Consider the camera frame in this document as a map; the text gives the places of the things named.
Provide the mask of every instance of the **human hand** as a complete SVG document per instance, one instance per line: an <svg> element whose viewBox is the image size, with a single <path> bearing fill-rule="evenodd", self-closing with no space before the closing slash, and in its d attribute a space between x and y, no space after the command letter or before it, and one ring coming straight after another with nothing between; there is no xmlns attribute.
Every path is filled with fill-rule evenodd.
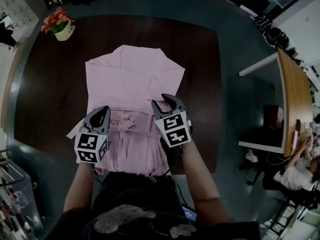
<svg viewBox="0 0 320 240"><path fill-rule="evenodd" d="M310 137L300 139L296 150L303 152L310 145L310 140Z"/></svg>

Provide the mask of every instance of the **white shirt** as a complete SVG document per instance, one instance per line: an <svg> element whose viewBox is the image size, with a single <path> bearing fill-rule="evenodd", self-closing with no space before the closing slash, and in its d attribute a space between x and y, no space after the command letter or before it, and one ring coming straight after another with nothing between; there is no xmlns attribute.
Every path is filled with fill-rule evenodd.
<svg viewBox="0 0 320 240"><path fill-rule="evenodd" d="M289 167L283 175L278 171L273 179L280 182L288 190L310 190L312 188L313 174L307 169L310 161L300 158L294 166Z"/></svg>

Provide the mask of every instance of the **table surface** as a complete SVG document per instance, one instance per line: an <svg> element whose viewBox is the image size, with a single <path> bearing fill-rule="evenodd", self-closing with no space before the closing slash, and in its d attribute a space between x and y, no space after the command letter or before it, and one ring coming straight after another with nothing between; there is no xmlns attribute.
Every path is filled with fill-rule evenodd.
<svg viewBox="0 0 320 240"><path fill-rule="evenodd" d="M297 120L301 123L313 121L312 99L309 80L303 70L281 49L278 49L281 63L286 102L286 135L284 156L292 154L292 143L296 130Z"/></svg>
<svg viewBox="0 0 320 240"><path fill-rule="evenodd" d="M14 138L52 156L76 161L69 131L86 115L85 62L121 45L160 48L185 68L177 92L193 124L197 147L211 173L221 136L221 68L217 33L193 24L133 15L77 18L71 38L39 33L17 97ZM179 162L173 170L183 173Z"/></svg>

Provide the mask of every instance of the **dark wooden table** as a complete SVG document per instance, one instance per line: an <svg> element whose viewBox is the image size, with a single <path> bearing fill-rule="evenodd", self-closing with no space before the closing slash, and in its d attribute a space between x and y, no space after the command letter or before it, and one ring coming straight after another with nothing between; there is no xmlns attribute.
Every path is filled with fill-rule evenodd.
<svg viewBox="0 0 320 240"><path fill-rule="evenodd" d="M16 104L16 140L52 156L76 160L66 137L86 115L85 62L121 45L160 48L185 68L177 92L193 124L197 147L214 172L222 114L217 33L193 24L143 16L77 18L71 38L59 42L39 33L26 63ZM174 173L182 173L179 162Z"/></svg>

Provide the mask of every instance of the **black wire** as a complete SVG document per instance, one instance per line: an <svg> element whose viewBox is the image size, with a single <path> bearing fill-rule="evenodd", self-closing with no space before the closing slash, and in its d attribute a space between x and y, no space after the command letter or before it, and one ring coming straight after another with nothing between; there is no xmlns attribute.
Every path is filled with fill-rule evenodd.
<svg viewBox="0 0 320 240"><path fill-rule="evenodd" d="M13 182L0 183L0 188L1 188L1 187L5 187L5 186L14 185L14 184L16 184L16 183L19 183L19 182L24 181L25 179L26 179L26 178L23 177L23 178L21 178L21 179L15 180L15 181L13 181Z"/></svg>
<svg viewBox="0 0 320 240"><path fill-rule="evenodd" d="M175 167L177 165L177 163L180 161L180 158L182 157L182 154L184 152L184 148L185 148L185 144L182 144L182 148L180 148L180 156L178 157L178 159L176 160L175 164L173 166L171 166L165 173L163 176L166 176L171 170L173 167Z"/></svg>
<svg viewBox="0 0 320 240"><path fill-rule="evenodd" d="M263 230L263 231L266 232L266 233L271 233L271 234L274 234L274 235L278 236L277 233L275 233L274 231L272 231L272 230L270 230L270 229L268 229L268 228L261 228L261 227L260 227L260 229Z"/></svg>
<svg viewBox="0 0 320 240"><path fill-rule="evenodd" d="M182 198L182 200L183 200L184 204L185 204L186 206L188 206L188 205L187 205L187 202L186 202L186 200L185 200L184 194L182 193L181 187L180 187L180 185L178 184L178 182L176 182L176 181L175 181L175 179L174 179L174 178L172 178L171 176L166 176L166 178L169 178L169 179L173 180L173 181L174 181L174 183L178 186L178 188L179 188L179 192L180 192L180 196L181 196L181 198Z"/></svg>
<svg viewBox="0 0 320 240"><path fill-rule="evenodd" d="M93 177L93 179L97 180L101 185L102 185L102 182L101 180L98 179L98 173L96 171L96 169L94 168L94 165L92 163L90 163L91 167L92 167L92 170L93 170L93 173L95 174L95 177Z"/></svg>

